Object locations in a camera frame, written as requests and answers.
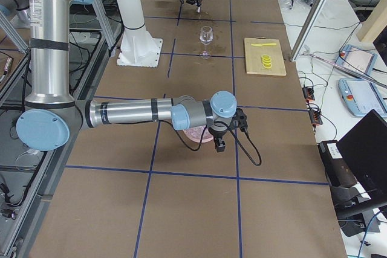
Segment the clear wine glass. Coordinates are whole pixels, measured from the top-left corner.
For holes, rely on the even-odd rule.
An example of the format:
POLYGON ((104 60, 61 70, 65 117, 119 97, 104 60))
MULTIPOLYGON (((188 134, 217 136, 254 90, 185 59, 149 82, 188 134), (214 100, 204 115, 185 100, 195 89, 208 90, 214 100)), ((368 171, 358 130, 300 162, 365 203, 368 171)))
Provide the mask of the clear wine glass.
POLYGON ((207 46, 213 41, 213 28, 210 26, 203 26, 200 31, 200 42, 204 45, 204 50, 201 53, 203 59, 208 59, 210 54, 207 46))

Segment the bamboo cutting board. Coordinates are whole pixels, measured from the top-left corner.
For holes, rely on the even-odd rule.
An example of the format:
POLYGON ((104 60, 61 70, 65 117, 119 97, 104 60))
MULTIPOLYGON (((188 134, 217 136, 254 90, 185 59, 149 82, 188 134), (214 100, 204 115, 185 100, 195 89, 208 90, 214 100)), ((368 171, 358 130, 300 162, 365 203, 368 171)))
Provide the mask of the bamboo cutting board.
POLYGON ((285 77, 284 58, 277 39, 244 38, 244 55, 247 74, 285 77))

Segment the yellow plastic knife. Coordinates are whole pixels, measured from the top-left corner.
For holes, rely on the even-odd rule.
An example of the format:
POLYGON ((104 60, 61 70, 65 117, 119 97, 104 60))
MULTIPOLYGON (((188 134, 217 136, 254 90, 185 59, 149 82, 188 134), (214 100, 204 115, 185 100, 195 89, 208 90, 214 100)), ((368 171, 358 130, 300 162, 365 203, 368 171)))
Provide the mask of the yellow plastic knife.
POLYGON ((266 43, 251 43, 252 47, 275 47, 277 46, 276 42, 266 42, 266 43))

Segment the black box device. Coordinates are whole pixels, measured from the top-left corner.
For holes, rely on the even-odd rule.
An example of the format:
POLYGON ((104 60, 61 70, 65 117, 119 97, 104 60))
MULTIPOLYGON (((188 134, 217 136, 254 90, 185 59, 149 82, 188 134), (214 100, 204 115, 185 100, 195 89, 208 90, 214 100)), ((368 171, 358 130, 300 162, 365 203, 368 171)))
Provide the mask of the black box device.
POLYGON ((328 182, 333 187, 350 188, 357 180, 337 147, 337 140, 321 141, 317 147, 328 182))

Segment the lower teach pendant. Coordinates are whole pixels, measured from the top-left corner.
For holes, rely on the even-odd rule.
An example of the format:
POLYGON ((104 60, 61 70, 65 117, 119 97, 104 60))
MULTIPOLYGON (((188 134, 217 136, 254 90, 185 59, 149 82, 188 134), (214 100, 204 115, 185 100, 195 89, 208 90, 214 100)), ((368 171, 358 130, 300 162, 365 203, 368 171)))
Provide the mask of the lower teach pendant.
POLYGON ((364 117, 375 110, 386 118, 386 103, 374 84, 360 79, 339 79, 338 89, 350 113, 364 117))

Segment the teach pendant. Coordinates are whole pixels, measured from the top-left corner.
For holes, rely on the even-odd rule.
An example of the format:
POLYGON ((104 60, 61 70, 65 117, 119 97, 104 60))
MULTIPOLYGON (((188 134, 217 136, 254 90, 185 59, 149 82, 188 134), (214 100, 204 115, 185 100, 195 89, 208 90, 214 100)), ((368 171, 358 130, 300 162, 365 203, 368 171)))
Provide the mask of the teach pendant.
POLYGON ((386 118, 386 103, 374 84, 360 79, 339 79, 338 89, 350 113, 364 117, 375 110, 386 118))
POLYGON ((348 44, 339 52, 336 63, 357 73, 370 74, 376 60, 376 53, 348 44))

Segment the black monitor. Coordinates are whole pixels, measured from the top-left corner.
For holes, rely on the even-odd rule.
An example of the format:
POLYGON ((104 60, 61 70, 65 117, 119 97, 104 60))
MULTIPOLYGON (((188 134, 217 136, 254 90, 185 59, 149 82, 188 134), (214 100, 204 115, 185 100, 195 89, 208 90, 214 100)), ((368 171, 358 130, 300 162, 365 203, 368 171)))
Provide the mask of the black monitor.
POLYGON ((386 194, 386 121, 376 110, 348 131, 337 148, 365 190, 386 194))

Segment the upper teach pendant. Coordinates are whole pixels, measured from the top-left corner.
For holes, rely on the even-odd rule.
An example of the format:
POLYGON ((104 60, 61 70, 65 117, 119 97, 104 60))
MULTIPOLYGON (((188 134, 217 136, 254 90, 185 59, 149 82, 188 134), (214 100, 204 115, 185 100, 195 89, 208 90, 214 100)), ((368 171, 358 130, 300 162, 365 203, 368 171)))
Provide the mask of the upper teach pendant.
POLYGON ((339 52, 336 63, 357 73, 370 74, 376 60, 376 53, 348 44, 339 52))

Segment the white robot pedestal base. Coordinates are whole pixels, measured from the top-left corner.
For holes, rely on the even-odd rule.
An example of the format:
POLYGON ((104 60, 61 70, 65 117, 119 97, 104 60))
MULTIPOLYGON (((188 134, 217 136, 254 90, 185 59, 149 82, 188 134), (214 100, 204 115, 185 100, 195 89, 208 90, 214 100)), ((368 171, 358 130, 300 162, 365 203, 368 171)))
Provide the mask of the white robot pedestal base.
POLYGON ((117 64, 119 66, 157 67, 163 40, 153 38, 148 32, 141 0, 116 1, 124 26, 117 64))

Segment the aluminium frame post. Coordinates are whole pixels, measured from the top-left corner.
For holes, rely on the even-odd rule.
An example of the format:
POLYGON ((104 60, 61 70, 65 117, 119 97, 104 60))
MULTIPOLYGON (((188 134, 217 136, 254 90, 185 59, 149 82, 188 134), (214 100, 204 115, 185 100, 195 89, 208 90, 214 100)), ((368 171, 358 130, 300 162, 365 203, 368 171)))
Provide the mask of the aluminium frame post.
POLYGON ((292 62, 295 62, 298 56, 301 54, 301 49, 303 48, 309 34, 311 33, 312 28, 317 21, 317 18, 320 15, 326 1, 327 0, 315 0, 291 51, 290 60, 292 62))

